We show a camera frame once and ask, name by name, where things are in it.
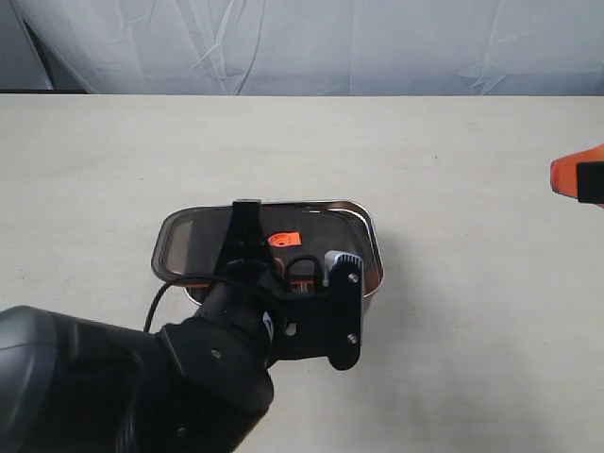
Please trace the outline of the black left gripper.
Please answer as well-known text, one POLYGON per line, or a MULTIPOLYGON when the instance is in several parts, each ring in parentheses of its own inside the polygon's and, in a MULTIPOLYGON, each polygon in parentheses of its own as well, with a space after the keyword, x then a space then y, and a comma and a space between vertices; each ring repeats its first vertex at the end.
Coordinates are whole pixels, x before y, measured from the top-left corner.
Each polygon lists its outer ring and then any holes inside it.
POLYGON ((214 264, 197 273, 204 285, 197 316, 225 326, 281 326, 283 277, 263 232, 259 200, 235 200, 214 264))

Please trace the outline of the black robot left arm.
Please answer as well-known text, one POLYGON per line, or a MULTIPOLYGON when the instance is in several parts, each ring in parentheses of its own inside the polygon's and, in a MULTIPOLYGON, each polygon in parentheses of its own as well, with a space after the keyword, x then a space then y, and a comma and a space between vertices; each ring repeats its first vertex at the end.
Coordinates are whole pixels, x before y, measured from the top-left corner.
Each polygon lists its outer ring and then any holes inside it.
POLYGON ((236 201, 210 292, 158 332, 17 306, 1 313, 5 452, 230 452, 268 412, 274 260, 236 201))

